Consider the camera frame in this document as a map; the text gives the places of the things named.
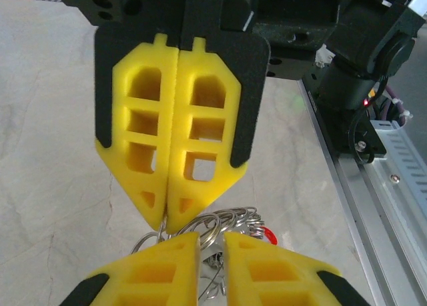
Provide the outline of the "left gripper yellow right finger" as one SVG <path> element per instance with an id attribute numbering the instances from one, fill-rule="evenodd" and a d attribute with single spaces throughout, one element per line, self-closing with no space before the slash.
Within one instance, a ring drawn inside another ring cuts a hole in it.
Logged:
<path id="1" fill-rule="evenodd" d="M 228 305 L 367 305 L 332 265 L 241 233 L 224 235 Z"/>

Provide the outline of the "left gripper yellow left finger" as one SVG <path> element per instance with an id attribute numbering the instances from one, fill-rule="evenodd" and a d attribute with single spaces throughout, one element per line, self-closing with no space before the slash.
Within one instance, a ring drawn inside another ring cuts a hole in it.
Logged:
<path id="1" fill-rule="evenodd" d="M 197 305 L 200 239 L 184 233 L 104 265 L 62 305 Z"/>

